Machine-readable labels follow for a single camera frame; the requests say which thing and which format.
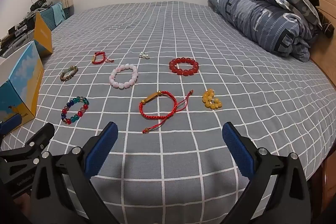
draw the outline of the red beaded bracelet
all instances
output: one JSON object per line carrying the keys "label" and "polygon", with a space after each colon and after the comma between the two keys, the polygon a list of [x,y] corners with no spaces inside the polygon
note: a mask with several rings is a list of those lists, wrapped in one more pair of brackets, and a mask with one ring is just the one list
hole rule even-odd
{"label": "red beaded bracelet", "polygon": [[[175,66],[176,64],[179,64],[179,63],[191,64],[191,65],[193,65],[193,68],[189,69],[189,70],[179,69]],[[198,69],[199,69],[199,66],[198,66],[198,63],[194,59],[190,59],[189,57],[188,58],[185,58],[185,57],[179,58],[178,57],[178,58],[173,59],[172,61],[169,62],[169,69],[173,73],[177,73],[177,75],[189,76],[189,75],[194,75],[195,73],[197,73]]]}
{"label": "red beaded bracelet", "polygon": [[[97,58],[98,55],[103,55],[103,59],[100,60],[100,61],[96,61],[96,58]],[[106,56],[105,56],[105,52],[95,52],[95,53],[94,53],[94,56],[93,56],[93,58],[92,58],[92,64],[94,64],[94,65],[99,65],[99,64],[102,64],[102,63],[104,63],[104,62],[107,62],[107,63],[108,63],[108,62],[113,63],[114,60],[107,59]]]}
{"label": "red beaded bracelet", "polygon": [[[142,130],[142,133],[148,133],[150,130],[162,125],[168,118],[170,118],[171,116],[174,115],[174,113],[176,112],[179,112],[179,111],[182,111],[184,110],[186,107],[187,107],[187,104],[188,104],[188,100],[189,100],[189,96],[191,94],[193,94],[193,90],[189,91],[189,93],[187,94],[187,96],[185,97],[184,100],[182,100],[181,102],[177,102],[176,98],[168,91],[158,91],[158,92],[155,92],[153,93],[152,95],[149,95],[146,99],[144,100],[141,100],[140,104],[139,104],[139,111],[141,113],[141,115],[146,118],[146,119],[152,119],[152,120],[162,120],[160,123],[148,128],[146,127],[144,130]],[[166,116],[149,116],[147,114],[145,114],[142,110],[143,106],[149,102],[150,100],[152,100],[153,98],[157,97],[157,96],[161,96],[161,95],[167,95],[169,96],[173,101],[174,101],[174,107],[173,107],[173,110]],[[180,104],[184,103],[185,102],[185,106],[179,110],[177,110],[177,108],[180,106]]]}

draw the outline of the silver screw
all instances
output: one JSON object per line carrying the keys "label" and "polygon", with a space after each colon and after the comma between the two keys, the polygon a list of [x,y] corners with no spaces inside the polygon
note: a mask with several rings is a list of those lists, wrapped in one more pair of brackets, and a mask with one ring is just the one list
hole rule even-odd
{"label": "silver screw", "polygon": [[75,155],[79,154],[80,152],[81,152],[81,148],[78,147],[78,146],[76,146],[72,149],[72,153],[75,154]]}
{"label": "silver screw", "polygon": [[258,149],[258,152],[259,152],[260,155],[263,155],[263,156],[264,156],[264,155],[267,155],[267,150],[266,150],[265,148],[263,148],[263,147],[262,147],[262,148],[259,148],[259,149]]}
{"label": "silver screw", "polygon": [[297,153],[291,153],[291,158],[292,158],[293,160],[297,160],[297,158],[298,158]]}
{"label": "silver screw", "polygon": [[48,151],[43,152],[42,158],[46,159],[48,157],[49,157],[49,152]]}

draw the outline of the mattress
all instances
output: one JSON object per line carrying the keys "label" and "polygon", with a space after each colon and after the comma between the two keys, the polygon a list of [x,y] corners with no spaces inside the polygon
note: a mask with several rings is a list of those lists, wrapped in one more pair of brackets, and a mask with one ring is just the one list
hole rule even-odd
{"label": "mattress", "polygon": [[[52,39],[54,53],[43,60],[36,118],[6,136],[1,149],[22,147],[51,122],[56,132],[47,149],[63,154],[115,122],[118,140],[91,182],[121,223],[220,223],[248,183],[222,139],[227,121],[272,154],[296,152],[307,179],[335,140],[336,92],[317,66],[266,52],[209,7],[171,1],[94,8],[70,17],[53,31]],[[105,51],[115,63],[93,65],[96,51]],[[150,59],[139,58],[141,51]],[[199,73],[172,73],[168,64],[176,57],[194,58]],[[126,63],[138,67],[137,83],[115,89],[109,75]],[[71,65],[78,66],[78,73],[61,82],[59,75]],[[130,75],[125,70],[115,80],[123,83]],[[204,106],[202,94],[209,88],[222,108]],[[178,101],[190,90],[194,93],[185,110],[142,134],[158,121],[144,119],[138,105],[157,90],[169,91]],[[89,109],[66,125],[61,110],[76,96],[87,97]],[[158,97],[144,111],[166,115],[172,107],[169,98]],[[84,215],[65,179],[76,209]],[[274,178],[257,214],[273,184]]]}

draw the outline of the red cord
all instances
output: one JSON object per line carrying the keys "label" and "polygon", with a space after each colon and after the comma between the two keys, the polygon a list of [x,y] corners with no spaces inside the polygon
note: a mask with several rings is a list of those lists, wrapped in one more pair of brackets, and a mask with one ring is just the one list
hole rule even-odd
{"label": "red cord", "polygon": [[[100,60],[100,61],[96,61],[96,58],[97,58],[98,55],[103,55],[103,59]],[[113,63],[114,60],[110,60],[110,59],[106,58],[106,56],[105,56],[105,52],[95,52],[95,53],[94,53],[94,57],[93,57],[93,59],[92,59],[92,64],[94,64],[94,65],[99,65],[99,64],[102,64],[102,63],[104,63],[104,62],[107,62],[107,63],[108,63],[108,62]]]}
{"label": "red cord", "polygon": [[[145,128],[144,130],[142,130],[142,133],[148,133],[150,130],[152,130],[152,129],[156,128],[156,127],[159,127],[159,126],[162,125],[168,118],[170,118],[171,116],[173,116],[174,113],[177,113],[177,112],[180,112],[180,111],[184,110],[184,109],[187,107],[188,100],[189,100],[189,96],[190,96],[191,94],[193,94],[193,92],[194,92],[193,90],[189,91],[189,93],[187,94],[187,96],[185,97],[185,99],[178,103],[177,100],[176,100],[176,98],[175,98],[170,92],[165,91],[165,90],[164,90],[164,91],[161,91],[161,94],[162,94],[162,95],[167,95],[167,96],[169,96],[169,97],[174,101],[174,107],[173,107],[172,111],[171,111],[168,115],[166,115],[166,116],[149,116],[149,115],[145,114],[145,113],[143,112],[143,110],[142,110],[142,108],[143,108],[143,103],[140,102],[140,104],[139,104],[139,111],[140,111],[141,115],[142,115],[144,118],[146,118],[146,119],[152,119],[152,120],[159,120],[159,119],[162,120],[160,123],[158,123],[158,124],[156,124],[156,125],[154,125],[154,126],[152,126],[152,127],[150,127],[150,128]],[[185,102],[184,107],[181,108],[181,109],[179,109],[179,110],[177,110],[177,108],[178,108],[182,103],[184,103],[184,102]]]}

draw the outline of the wooden headboard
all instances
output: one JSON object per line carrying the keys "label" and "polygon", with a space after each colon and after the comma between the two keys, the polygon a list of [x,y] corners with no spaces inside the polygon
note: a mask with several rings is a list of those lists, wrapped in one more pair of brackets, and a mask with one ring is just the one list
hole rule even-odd
{"label": "wooden headboard", "polygon": [[[320,0],[317,7],[336,27],[336,0]],[[329,78],[336,87],[336,30],[332,38],[327,38],[323,33],[310,49],[310,59]]]}

